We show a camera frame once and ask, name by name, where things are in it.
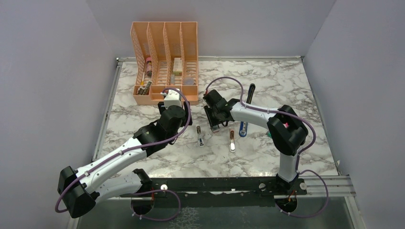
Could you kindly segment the small white stapler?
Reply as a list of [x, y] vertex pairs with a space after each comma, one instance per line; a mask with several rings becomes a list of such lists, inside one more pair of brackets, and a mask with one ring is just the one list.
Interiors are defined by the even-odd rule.
[[203, 134], [201, 131], [201, 127], [199, 125], [196, 126], [196, 131], [197, 131], [197, 141], [198, 141], [199, 147], [204, 147]]

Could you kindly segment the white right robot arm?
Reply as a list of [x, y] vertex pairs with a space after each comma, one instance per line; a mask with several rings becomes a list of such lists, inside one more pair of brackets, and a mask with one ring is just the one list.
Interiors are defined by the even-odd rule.
[[288, 105], [275, 109], [246, 104], [239, 99], [227, 101], [216, 90], [206, 93], [203, 99], [207, 104], [204, 110], [209, 124], [215, 129], [228, 122], [245, 122], [270, 132], [274, 146], [280, 152], [276, 189], [281, 194], [292, 191], [298, 178], [298, 150], [309, 133], [304, 120]]

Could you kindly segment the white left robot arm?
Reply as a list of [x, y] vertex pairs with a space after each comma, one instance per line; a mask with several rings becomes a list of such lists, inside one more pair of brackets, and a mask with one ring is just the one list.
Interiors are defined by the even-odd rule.
[[146, 195], [150, 183], [138, 172], [118, 180], [111, 180], [112, 176], [167, 145], [174, 144], [191, 124], [191, 106], [188, 101], [177, 104], [164, 102], [160, 118], [141, 127], [122, 146], [88, 165], [78, 169], [67, 166], [60, 171], [57, 186], [59, 198], [54, 207], [55, 212], [69, 212], [70, 217], [78, 218], [105, 199], [127, 193]]

